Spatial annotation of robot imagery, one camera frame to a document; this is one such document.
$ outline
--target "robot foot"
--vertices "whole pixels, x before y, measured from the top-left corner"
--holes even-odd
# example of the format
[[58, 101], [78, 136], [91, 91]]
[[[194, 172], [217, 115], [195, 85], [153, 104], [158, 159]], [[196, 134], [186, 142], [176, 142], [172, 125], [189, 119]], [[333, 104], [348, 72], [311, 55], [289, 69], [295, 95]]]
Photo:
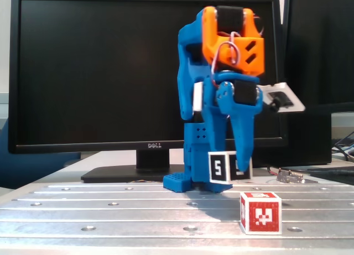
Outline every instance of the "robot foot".
[[232, 188], [232, 185], [216, 184], [211, 182], [206, 182], [204, 185], [205, 190], [212, 191], [215, 193], [220, 193], [230, 188]]
[[174, 192], [186, 192], [192, 189], [192, 180], [184, 173], [170, 174], [164, 176], [164, 188]]

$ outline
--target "desk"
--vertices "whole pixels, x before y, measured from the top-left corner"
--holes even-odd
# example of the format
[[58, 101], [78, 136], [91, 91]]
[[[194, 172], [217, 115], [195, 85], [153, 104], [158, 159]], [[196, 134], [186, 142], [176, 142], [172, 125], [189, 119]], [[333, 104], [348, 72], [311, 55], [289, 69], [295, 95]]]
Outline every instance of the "desk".
[[[182, 163], [179, 153], [172, 151], [172, 163]], [[134, 151], [101, 152], [1, 197], [7, 202], [0, 206], [0, 253], [305, 255], [354, 251], [354, 187], [350, 185], [321, 179], [315, 185], [279, 184], [267, 175], [216, 195], [176, 194], [161, 183], [78, 182], [95, 167], [134, 164], [134, 160]], [[67, 178], [75, 182], [68, 183]], [[246, 236], [240, 231], [239, 191], [255, 188], [282, 197], [283, 235]], [[184, 230], [188, 225], [198, 230]], [[302, 231], [287, 230], [292, 227]]]

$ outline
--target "dell logo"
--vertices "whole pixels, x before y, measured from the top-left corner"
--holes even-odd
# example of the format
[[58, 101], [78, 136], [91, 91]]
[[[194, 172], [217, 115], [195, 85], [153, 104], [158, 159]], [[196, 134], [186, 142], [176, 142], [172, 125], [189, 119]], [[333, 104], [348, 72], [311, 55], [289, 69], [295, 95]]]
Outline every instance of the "dell logo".
[[149, 143], [148, 148], [162, 148], [160, 143]]

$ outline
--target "red cube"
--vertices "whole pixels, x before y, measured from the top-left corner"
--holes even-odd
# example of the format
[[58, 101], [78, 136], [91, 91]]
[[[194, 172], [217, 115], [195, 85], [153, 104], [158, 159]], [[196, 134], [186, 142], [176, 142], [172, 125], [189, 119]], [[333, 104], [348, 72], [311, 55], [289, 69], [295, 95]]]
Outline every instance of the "red cube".
[[282, 234], [282, 200], [273, 192], [241, 192], [241, 227], [248, 235]]

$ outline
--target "number 5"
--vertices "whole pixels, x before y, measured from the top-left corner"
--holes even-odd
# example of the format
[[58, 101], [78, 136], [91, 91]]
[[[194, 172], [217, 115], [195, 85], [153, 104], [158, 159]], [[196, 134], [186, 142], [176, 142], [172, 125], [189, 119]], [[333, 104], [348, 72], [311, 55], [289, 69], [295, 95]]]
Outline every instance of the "number 5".
[[218, 176], [221, 176], [221, 166], [220, 166], [220, 164], [221, 164], [220, 160], [215, 161], [215, 170], [216, 170], [215, 175], [218, 175]]

